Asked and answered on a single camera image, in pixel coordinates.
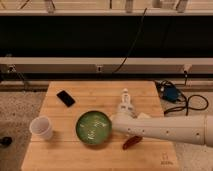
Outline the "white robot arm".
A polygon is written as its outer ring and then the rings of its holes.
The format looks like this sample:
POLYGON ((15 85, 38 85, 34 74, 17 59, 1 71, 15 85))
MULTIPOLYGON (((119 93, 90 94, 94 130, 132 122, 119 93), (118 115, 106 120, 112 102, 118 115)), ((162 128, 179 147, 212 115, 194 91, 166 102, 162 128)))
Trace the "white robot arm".
POLYGON ((213 115, 133 118, 119 107, 112 129, 124 134, 213 147, 213 115))

